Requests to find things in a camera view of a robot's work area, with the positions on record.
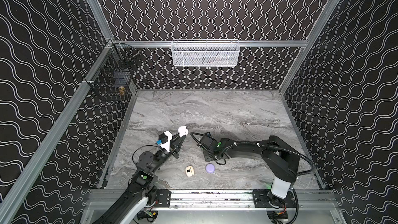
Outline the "white round charging case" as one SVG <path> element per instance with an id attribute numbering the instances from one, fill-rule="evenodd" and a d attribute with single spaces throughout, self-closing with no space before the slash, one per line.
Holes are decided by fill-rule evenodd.
<path id="1" fill-rule="evenodd" d="M 187 127 L 184 125 L 184 126 L 181 126 L 181 127 L 178 128 L 178 132 L 179 132 L 179 136 L 180 136 L 180 137 L 183 137 L 183 136 L 187 136 L 187 135 L 188 135 L 189 130 L 188 130 Z"/>

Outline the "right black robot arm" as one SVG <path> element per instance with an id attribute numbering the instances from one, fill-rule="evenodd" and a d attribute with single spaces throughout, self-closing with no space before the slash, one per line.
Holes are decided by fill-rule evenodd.
<path id="1" fill-rule="evenodd" d="M 217 141 L 209 132 L 191 133 L 198 147 L 204 151 L 207 161 L 218 163 L 235 158 L 257 159 L 266 163 L 274 174 L 271 197 L 285 199 L 291 186 L 299 176 L 312 174 L 315 164 L 309 157 L 301 154 L 278 136 L 271 135 L 262 141 Z"/>

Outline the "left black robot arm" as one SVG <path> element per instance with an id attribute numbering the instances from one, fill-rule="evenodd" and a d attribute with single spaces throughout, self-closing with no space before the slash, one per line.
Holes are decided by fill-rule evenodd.
<path id="1" fill-rule="evenodd" d="M 158 180 L 155 172 L 170 157 L 178 158 L 188 133 L 188 129 L 182 126 L 177 134 L 171 134 L 170 131 L 160 134 L 156 142 L 158 151 L 156 153 L 144 151 L 140 154 L 136 163 L 137 170 L 129 181 L 127 189 L 94 223 L 129 224 L 141 210 L 155 204 L 157 188 L 154 184 Z"/>

